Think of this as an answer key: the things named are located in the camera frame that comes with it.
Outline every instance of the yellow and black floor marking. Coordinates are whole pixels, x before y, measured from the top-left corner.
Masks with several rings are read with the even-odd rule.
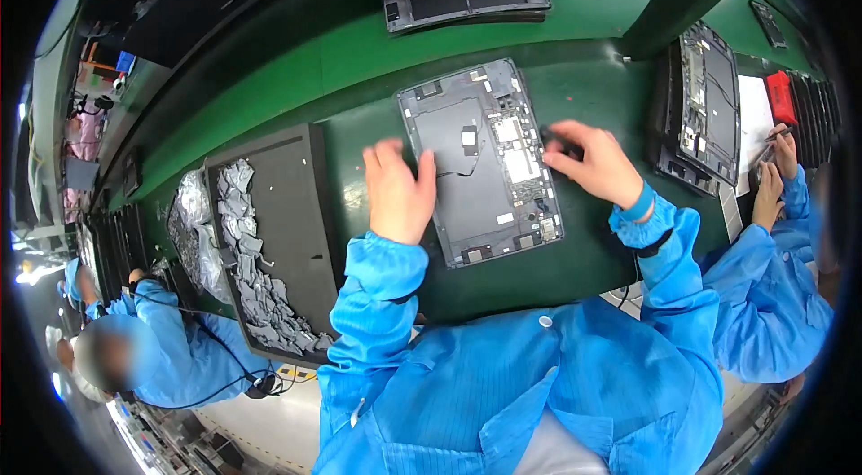
[[[294,370],[294,368],[292,366],[286,366],[286,365],[279,368],[278,373],[283,374],[283,375],[287,376],[288,378],[296,376],[296,379],[298,379],[300,381],[302,381],[302,380],[308,381],[310,379],[317,379],[316,373],[313,373],[311,371],[299,370],[299,369]]]

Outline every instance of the blue anti-static coat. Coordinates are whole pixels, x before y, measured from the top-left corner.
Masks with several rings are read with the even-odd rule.
[[[638,247],[673,227],[658,255],[640,259],[643,321],[591,297],[425,327],[413,343],[416,297],[391,300],[422,283],[425,251],[373,233],[351,240],[330,314],[341,334],[334,365],[318,370],[314,472],[512,473],[545,405],[612,473],[695,472],[723,400],[712,351],[718,296],[691,257],[700,218],[658,198],[648,222],[615,211],[610,224]]]
[[[158,281],[142,280],[135,293],[138,297],[124,295],[106,310],[109,314],[129,314],[140,318],[154,330],[158,339],[159,364],[153,376],[135,389],[140,400],[163,408],[188,405],[199,408],[243,394],[251,383],[243,378],[242,366],[253,373],[254,378],[264,378],[267,370],[271,372],[278,368],[279,363],[272,363],[248,350],[236,320],[199,315],[203,324],[230,348],[242,366],[196,323],[185,325],[177,308],[155,303],[159,301],[173,307],[179,304],[177,295],[165,290]]]
[[[814,259],[809,193],[800,166],[784,179],[785,221],[752,224],[704,275],[721,298],[714,343],[721,367],[741,381],[781,383],[820,351],[833,311],[805,265]]]

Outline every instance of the person's left hand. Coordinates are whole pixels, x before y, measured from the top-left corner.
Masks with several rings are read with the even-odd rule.
[[[390,138],[362,152],[371,229],[392,242],[417,245],[434,213],[437,169],[434,153],[422,152],[417,181],[401,157],[403,147],[400,139]]]
[[[791,133],[786,136],[778,134],[786,128],[787,125],[779,123],[769,132],[769,136],[775,135],[775,164],[778,166],[778,171],[784,178],[795,179],[798,168],[796,164],[796,141]]]
[[[754,198],[752,224],[760,224],[767,232],[772,231],[778,212],[784,207],[784,202],[778,201],[782,190],[784,182],[778,175],[778,168],[772,163],[760,163],[760,188]]]
[[[138,282],[142,278],[144,278],[144,270],[142,269],[133,269],[132,273],[128,274],[128,283],[132,284],[133,282]]]

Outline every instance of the pen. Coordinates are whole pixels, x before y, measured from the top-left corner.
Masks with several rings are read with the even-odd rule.
[[[767,138],[766,140],[764,140],[764,142],[774,142],[774,141],[775,141],[775,137],[776,137],[776,136],[778,136],[778,135],[781,135],[781,136],[788,136],[792,131],[793,131],[793,128],[792,128],[792,127],[788,127],[788,128],[786,128],[786,129],[783,129],[783,130],[779,131],[779,132],[778,132],[778,133],[776,133],[775,135],[770,136],[769,138]]]

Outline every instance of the tablet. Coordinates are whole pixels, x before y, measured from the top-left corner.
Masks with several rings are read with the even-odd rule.
[[[447,267],[563,238],[539,128],[512,60],[462,69],[396,97],[416,157],[435,153],[434,222]]]

